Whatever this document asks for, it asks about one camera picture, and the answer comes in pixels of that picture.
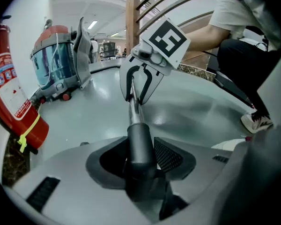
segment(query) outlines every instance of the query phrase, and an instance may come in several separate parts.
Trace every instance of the red fire extinguisher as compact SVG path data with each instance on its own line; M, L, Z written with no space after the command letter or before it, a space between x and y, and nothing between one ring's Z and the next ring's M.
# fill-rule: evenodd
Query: red fire extinguisher
M21 151L26 142L38 149L44 142L49 125L39 116L19 83L9 50L10 29L0 23L0 118L20 137Z

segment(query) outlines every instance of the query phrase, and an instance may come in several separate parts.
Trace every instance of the vacuum wheel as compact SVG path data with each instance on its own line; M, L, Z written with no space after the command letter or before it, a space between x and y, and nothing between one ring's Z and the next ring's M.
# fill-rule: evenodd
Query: vacuum wheel
M41 104L44 104L45 102L46 102L46 97L44 97L44 96L42 96L40 99L39 99L39 102L41 103Z
M62 100L64 101L68 101L71 99L71 93L69 91L65 92L63 95L62 95Z

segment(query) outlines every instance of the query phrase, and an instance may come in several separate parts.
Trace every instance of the vent grille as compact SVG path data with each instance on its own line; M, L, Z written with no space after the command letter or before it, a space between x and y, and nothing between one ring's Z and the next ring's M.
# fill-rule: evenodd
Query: vent grille
M154 150L157 163L164 173L180 166L183 162L183 157L181 155L167 148L156 140L154 144Z
M223 157L223 156L220 156L220 155L216 155L212 159L214 159L216 161L219 161L219 162L222 162L222 163L227 163L228 160L229 160L229 158Z
M40 212L59 182L57 178L46 177L26 201Z

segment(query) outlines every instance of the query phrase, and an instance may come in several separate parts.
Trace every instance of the black pants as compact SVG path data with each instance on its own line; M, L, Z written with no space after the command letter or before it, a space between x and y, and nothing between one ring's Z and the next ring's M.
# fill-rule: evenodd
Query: black pants
M257 89L277 64L279 55L277 51L265 52L251 44L227 39L221 43L217 60L221 73L248 96L258 111L268 115Z

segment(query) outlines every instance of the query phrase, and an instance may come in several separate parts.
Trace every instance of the floor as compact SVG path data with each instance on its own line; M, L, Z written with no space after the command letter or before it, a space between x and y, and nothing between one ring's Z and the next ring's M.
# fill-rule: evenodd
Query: floor
M138 76L137 90L142 83L144 77ZM50 129L38 155L30 157L31 169L81 142L127 135L128 103L120 90L118 68L93 74L92 83L72 95L69 101L41 106L39 113ZM251 108L214 83L180 71L164 77L142 109L152 137L211 147L250 134L239 119Z

